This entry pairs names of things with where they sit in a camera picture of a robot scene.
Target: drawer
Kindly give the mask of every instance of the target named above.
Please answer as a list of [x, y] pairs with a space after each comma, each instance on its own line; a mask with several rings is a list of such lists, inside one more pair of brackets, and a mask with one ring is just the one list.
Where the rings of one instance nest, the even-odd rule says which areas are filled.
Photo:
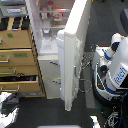
[[0, 66], [15, 65], [35, 65], [32, 50], [0, 50]]
[[17, 16], [26, 16], [27, 10], [26, 6], [1, 6], [1, 11], [3, 16], [6, 17], [17, 17]]
[[36, 65], [0, 67], [0, 77], [2, 76], [19, 76], [19, 75], [38, 75]]
[[31, 48], [29, 30], [0, 31], [0, 49]]
[[38, 76], [31, 81], [0, 82], [0, 92], [38, 92], [40, 86]]
[[54, 79], [43, 79], [47, 99], [60, 98], [61, 84], [53, 81]]
[[39, 56], [38, 62], [42, 78], [60, 78], [60, 66], [57, 55]]

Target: wooden drawer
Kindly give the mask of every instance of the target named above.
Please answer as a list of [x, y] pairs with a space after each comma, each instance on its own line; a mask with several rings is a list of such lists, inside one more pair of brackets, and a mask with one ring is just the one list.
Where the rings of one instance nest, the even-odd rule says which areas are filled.
[[29, 30], [0, 31], [0, 49], [31, 48]]
[[2, 76], [19, 76], [19, 75], [38, 75], [36, 65], [0, 67], [0, 77]]
[[38, 92], [38, 77], [34, 81], [0, 82], [0, 92]]
[[0, 50], [0, 66], [15, 65], [35, 65], [32, 50]]
[[60, 66], [57, 55], [39, 56], [39, 66], [42, 78], [60, 78]]

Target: black cable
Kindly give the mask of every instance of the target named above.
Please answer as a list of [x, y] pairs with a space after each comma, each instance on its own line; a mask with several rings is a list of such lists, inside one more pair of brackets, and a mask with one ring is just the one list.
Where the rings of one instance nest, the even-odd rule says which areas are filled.
[[99, 3], [104, 3], [106, 0], [97, 0]]

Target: open refrigerator door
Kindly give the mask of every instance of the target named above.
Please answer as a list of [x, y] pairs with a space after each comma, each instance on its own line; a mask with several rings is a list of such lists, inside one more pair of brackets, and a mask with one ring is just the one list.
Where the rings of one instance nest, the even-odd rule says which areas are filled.
[[26, 0], [47, 99], [77, 96], [91, 0]]

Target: white label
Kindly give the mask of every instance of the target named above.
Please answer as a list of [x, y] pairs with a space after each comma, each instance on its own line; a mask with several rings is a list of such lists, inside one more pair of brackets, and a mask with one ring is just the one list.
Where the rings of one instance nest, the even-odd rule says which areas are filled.
[[8, 13], [20, 13], [20, 9], [7, 9]]
[[127, 73], [128, 71], [126, 70], [126, 68], [124, 68], [123, 65], [120, 64], [112, 78], [117, 87], [120, 87]]

